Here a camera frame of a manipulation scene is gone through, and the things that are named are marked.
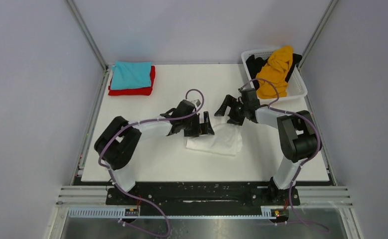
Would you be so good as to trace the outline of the white t shirt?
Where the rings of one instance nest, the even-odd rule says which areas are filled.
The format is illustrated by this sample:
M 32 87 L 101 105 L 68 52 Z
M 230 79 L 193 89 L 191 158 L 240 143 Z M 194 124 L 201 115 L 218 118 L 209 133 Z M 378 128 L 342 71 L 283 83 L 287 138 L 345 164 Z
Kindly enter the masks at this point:
M 186 148 L 224 156 L 236 156 L 241 152 L 243 139 L 239 126 L 224 121 L 218 122 L 212 127 L 214 135 L 188 138 Z

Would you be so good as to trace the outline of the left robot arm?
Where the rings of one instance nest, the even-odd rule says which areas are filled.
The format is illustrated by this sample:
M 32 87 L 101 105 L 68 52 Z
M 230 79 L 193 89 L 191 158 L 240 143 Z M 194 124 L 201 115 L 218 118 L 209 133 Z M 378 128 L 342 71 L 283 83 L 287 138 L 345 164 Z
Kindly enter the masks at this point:
M 115 117 L 94 144 L 99 154 L 99 164 L 111 173 L 112 182 L 119 188 L 118 198 L 126 205 L 136 201 L 134 172 L 128 166 L 141 140 L 171 136 L 181 131 L 185 137 L 214 135 L 209 113 L 203 112 L 200 122 L 198 107 L 182 100 L 154 119 L 130 122 L 122 116 Z

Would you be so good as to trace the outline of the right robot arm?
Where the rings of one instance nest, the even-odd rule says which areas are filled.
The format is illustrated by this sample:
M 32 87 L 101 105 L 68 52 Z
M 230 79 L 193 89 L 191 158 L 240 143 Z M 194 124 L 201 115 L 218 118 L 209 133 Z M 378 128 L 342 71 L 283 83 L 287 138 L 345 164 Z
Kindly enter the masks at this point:
M 216 117 L 228 116 L 228 124 L 242 126 L 244 120 L 265 124 L 278 131 L 282 162 L 269 183 L 268 198 L 281 205 L 288 198 L 304 163 L 321 149 L 321 140 L 309 111 L 289 112 L 261 104 L 252 89 L 240 91 L 235 98 L 226 95 L 215 112 Z

